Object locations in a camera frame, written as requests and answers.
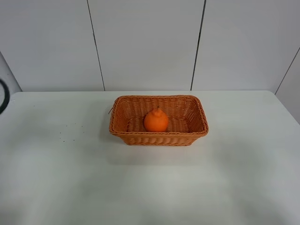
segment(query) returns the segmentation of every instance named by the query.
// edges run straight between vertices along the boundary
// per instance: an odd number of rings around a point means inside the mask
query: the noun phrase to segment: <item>orange fruit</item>
[[[169,118],[159,107],[149,112],[144,120],[144,126],[148,132],[165,132]]]

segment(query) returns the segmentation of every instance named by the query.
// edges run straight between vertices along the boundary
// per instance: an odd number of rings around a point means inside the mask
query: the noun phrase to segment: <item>table surface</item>
[[[187,147],[109,134],[121,95],[197,96]],[[0,116],[0,225],[296,225],[300,126],[268,91],[21,92]]]

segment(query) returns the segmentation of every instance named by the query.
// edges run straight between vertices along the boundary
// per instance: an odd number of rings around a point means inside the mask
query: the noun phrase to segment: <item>basket weave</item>
[[[169,117],[168,128],[147,132],[144,118],[157,106]],[[114,102],[109,131],[128,145],[187,146],[207,135],[208,125],[195,96],[121,96]]]

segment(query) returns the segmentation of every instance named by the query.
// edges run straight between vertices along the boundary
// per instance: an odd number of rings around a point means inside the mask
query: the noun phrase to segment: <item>white wall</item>
[[[300,124],[300,54],[297,54],[277,93],[277,98]]]
[[[0,50],[23,91],[103,90],[86,0],[4,0]]]
[[[207,0],[193,90],[275,92],[300,45],[300,0]]]
[[[106,90],[189,90],[204,0],[89,0]]]
[[[15,80],[15,77],[10,71],[9,66],[7,65],[1,52],[0,52],[0,78],[7,84],[11,95],[21,91],[20,86]],[[4,97],[3,94],[4,94],[3,88],[0,87],[0,104],[2,103]]]

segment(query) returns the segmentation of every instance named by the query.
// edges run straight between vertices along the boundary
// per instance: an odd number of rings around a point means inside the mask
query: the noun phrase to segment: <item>basket rim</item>
[[[120,103],[120,101],[122,99],[125,99],[125,98],[189,98],[189,99],[192,98],[192,99],[196,100],[197,107],[200,111],[201,121],[204,124],[204,130],[201,131],[201,132],[191,132],[191,133],[186,133],[186,132],[144,132],[144,131],[141,131],[141,132],[127,132],[127,131],[115,131],[113,129],[113,124],[114,124],[114,120],[115,120],[114,111],[115,111],[115,108]],[[200,100],[196,96],[193,96],[193,95],[155,95],[155,96],[154,95],[123,95],[123,96],[120,96],[114,101],[114,104],[113,104],[113,107],[112,107],[111,120],[110,120],[110,124],[109,124],[109,131],[110,131],[111,134],[113,134],[113,135],[122,135],[122,136],[125,136],[125,135],[147,135],[147,136],[163,135],[164,137],[166,137],[167,135],[180,135],[182,137],[182,135],[184,135],[184,136],[187,135],[187,137],[191,137],[191,136],[203,137],[203,136],[206,136],[208,134],[208,130],[209,130],[209,127],[208,127],[208,123],[207,123],[207,120],[206,120],[206,116],[205,116],[202,104],[201,104]]]

